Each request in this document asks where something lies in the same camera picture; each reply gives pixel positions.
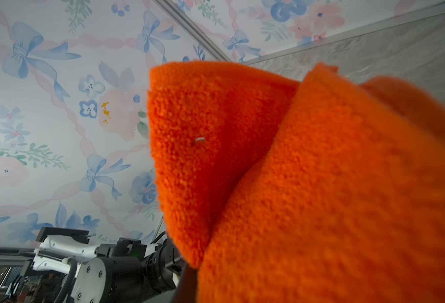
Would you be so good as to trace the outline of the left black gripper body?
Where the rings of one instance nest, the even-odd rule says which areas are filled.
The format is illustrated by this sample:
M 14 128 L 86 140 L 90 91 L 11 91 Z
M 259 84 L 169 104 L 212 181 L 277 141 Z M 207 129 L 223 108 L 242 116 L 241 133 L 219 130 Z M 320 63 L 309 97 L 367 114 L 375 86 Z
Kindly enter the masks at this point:
M 149 246 L 121 239 L 107 256 L 84 262 L 69 302 L 145 302 L 175 290 L 185 260 L 170 239 Z

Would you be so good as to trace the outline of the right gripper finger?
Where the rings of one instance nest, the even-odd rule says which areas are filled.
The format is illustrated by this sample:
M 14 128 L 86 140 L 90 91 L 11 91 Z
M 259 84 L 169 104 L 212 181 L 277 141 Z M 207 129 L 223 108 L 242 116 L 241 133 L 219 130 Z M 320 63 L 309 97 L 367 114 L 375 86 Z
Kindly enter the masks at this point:
M 186 265 L 171 303 L 196 303 L 198 271 Z

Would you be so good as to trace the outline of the orange microfiber cloth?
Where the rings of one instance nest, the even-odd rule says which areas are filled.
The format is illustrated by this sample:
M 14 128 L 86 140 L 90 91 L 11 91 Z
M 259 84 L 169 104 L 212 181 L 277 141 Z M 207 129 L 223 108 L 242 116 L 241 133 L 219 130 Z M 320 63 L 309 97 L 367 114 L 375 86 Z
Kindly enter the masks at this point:
M 318 63 L 149 73 L 156 184 L 196 302 L 445 302 L 445 107 Z

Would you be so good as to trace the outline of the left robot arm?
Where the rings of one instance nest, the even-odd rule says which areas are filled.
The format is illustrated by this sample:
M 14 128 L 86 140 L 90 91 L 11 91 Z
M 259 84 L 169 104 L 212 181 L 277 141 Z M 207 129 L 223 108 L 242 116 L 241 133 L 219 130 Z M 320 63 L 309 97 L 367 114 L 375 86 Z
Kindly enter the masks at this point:
M 36 240 L 33 252 L 20 252 L 30 258 L 23 274 L 63 274 L 55 302 L 145 302 L 175 290 L 186 265 L 162 235 L 149 244 L 124 237 L 91 244 L 87 231 L 43 227 Z

